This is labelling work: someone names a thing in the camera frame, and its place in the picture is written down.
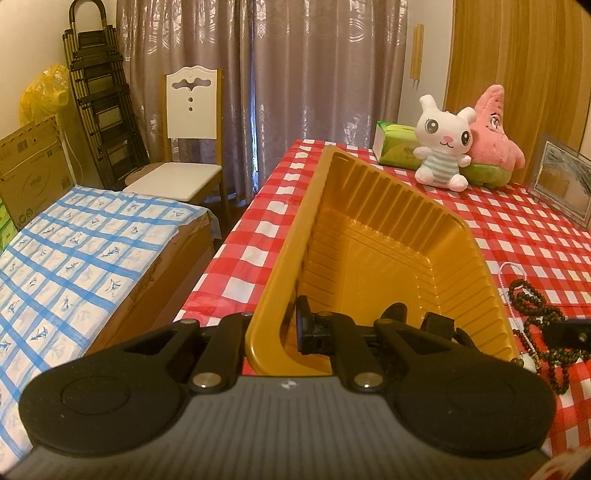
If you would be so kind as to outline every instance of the bunny plush ear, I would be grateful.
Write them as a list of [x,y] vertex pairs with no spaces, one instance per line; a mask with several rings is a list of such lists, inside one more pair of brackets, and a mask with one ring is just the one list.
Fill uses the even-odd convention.
[[435,98],[433,98],[431,95],[423,95],[418,101],[421,103],[423,112],[425,110],[439,110],[437,104],[435,103]]
[[476,111],[471,106],[467,106],[457,115],[465,119],[468,124],[474,123],[476,121]]

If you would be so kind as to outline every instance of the white cable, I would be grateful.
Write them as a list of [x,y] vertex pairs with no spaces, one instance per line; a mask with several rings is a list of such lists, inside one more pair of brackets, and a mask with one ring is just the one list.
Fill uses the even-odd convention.
[[515,317],[515,312],[513,312],[513,308],[511,307],[511,301],[509,300],[509,289],[505,288],[505,283],[503,282],[503,268],[506,267],[507,265],[510,265],[512,267],[517,268],[518,270],[521,270],[521,272],[523,273],[523,279],[527,281],[527,273],[525,273],[524,268],[519,265],[518,263],[514,263],[514,262],[505,262],[503,264],[501,264],[501,266],[499,267],[499,273],[498,273],[498,277],[499,277],[499,284],[501,285],[501,291],[503,293],[503,301],[507,303],[507,305],[509,306],[509,312],[511,313],[511,318],[517,318]]
[[[509,312],[511,314],[511,319],[518,319],[519,317],[515,316],[515,312],[513,311],[513,306],[511,305],[511,301],[509,299],[509,289],[505,288],[505,283],[503,282],[503,275],[502,275],[502,271],[503,271],[503,267],[505,267],[506,265],[510,265],[512,267],[517,268],[518,270],[521,270],[521,272],[523,273],[523,279],[525,281],[527,281],[527,273],[525,273],[524,268],[517,264],[517,263],[513,263],[513,262],[505,262],[503,264],[501,264],[501,266],[499,267],[499,273],[498,273],[498,277],[499,277],[499,284],[501,285],[501,290],[503,292],[503,300],[506,299],[507,305],[509,306]],[[523,325],[521,324],[521,320],[519,320],[520,323],[520,330],[523,330]],[[535,348],[534,346],[531,344],[530,339],[527,338],[527,335],[523,335],[522,338],[525,338],[525,341],[527,341],[527,344],[530,346],[531,351],[535,352]]]
[[76,163],[78,163],[78,168],[80,168],[80,180],[78,183],[82,184],[82,182],[84,181],[84,170],[82,170],[82,164],[80,163],[80,160],[78,160],[78,157],[76,157],[76,154],[74,153],[74,149],[70,145],[70,141],[68,140],[68,136],[66,135],[66,130],[62,129],[61,133],[64,136],[64,140],[66,140],[66,145],[68,146],[68,148],[70,149],[70,152],[72,153],[72,157],[74,157],[74,160],[76,160]]

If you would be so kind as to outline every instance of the gold plastic tray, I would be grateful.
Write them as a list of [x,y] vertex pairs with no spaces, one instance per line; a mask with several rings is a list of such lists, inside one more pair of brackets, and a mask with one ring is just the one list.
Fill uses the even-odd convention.
[[484,353],[518,356],[505,308],[464,221],[416,189],[336,147],[325,148],[246,333],[257,374],[331,373],[297,351],[294,300],[373,325],[391,304],[409,325],[455,320]]

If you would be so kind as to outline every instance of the tissue box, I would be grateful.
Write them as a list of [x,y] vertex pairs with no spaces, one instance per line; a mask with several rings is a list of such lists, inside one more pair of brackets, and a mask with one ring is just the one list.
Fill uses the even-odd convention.
[[10,240],[18,233],[17,228],[14,226],[6,205],[0,200],[0,254],[4,252]]
[[373,151],[380,165],[416,170],[421,166],[421,160],[413,151],[420,146],[414,127],[378,122]]

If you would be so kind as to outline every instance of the patrick star plush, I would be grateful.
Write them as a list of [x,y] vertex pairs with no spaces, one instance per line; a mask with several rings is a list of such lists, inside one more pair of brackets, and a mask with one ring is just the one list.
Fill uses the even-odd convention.
[[523,152],[505,135],[504,103],[505,89],[492,85],[474,108],[476,121],[470,125],[473,142],[467,153],[472,162],[460,168],[460,173],[473,185],[502,187],[511,179],[514,168],[525,166]]

